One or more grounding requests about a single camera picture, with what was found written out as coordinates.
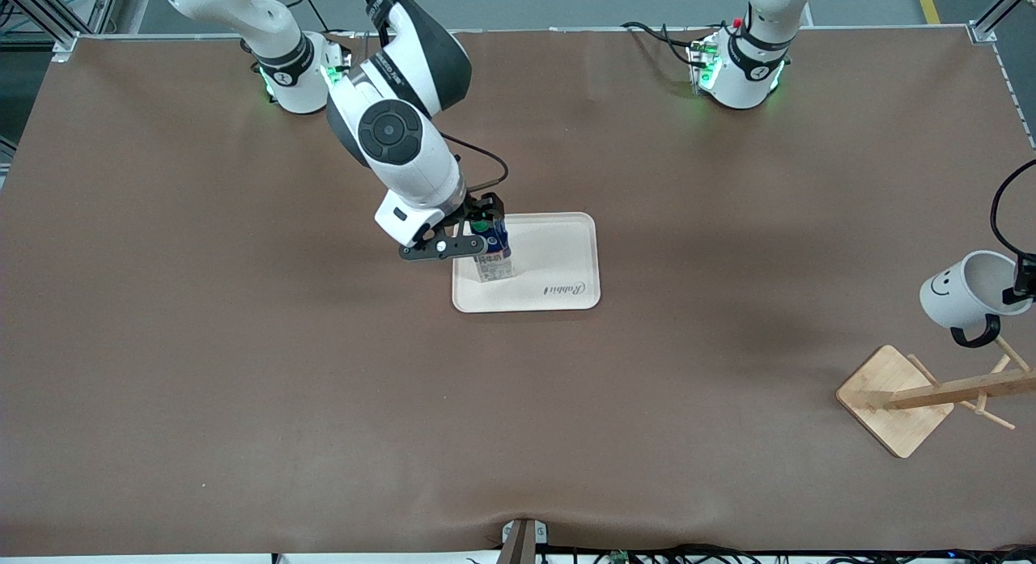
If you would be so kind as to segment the blue white milk carton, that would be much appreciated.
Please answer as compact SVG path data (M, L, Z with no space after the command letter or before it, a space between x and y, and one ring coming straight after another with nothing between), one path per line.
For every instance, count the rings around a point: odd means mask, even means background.
M487 247L485 253L474 257L478 280L493 282L513 277L512 250L503 218L472 221L469 228L474 235L485 239Z

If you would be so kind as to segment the white mug with black handle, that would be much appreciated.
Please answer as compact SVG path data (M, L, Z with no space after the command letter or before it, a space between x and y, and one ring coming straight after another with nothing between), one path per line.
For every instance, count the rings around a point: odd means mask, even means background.
M1007 303L1013 295L1015 265L999 252L970 252L961 261L937 273L919 288L920 305L929 320L948 329L966 349L981 349L1000 336L1004 317L1021 316L1033 298Z

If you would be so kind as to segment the wooden cup rack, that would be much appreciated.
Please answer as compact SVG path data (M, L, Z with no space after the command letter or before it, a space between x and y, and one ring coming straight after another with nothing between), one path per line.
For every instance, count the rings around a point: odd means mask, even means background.
M836 391L846 408L891 455L905 460L955 408L965 408L1000 427L1015 425L992 413L994 398L1036 393L1036 364L1003 337L1000 358L985 375L941 382L920 358L890 344L877 347Z

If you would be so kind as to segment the white tray with rabbit print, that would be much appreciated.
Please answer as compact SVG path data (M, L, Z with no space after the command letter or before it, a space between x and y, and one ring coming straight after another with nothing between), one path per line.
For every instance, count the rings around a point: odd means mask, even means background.
M481 280L477 259L452 263L452 305L467 313L581 311L601 299L596 225L589 214L509 214L512 275Z

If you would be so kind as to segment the aluminium frame post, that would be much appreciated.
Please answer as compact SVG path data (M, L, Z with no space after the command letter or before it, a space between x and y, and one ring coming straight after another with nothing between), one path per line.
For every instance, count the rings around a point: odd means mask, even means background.
M83 37L114 32L119 0L0 0L0 50L66 60Z
M1020 5L1031 5L1036 8L1036 0L994 0L990 7L977 19L968 22L968 33L973 44L988 44L996 41L995 29L1010 12Z

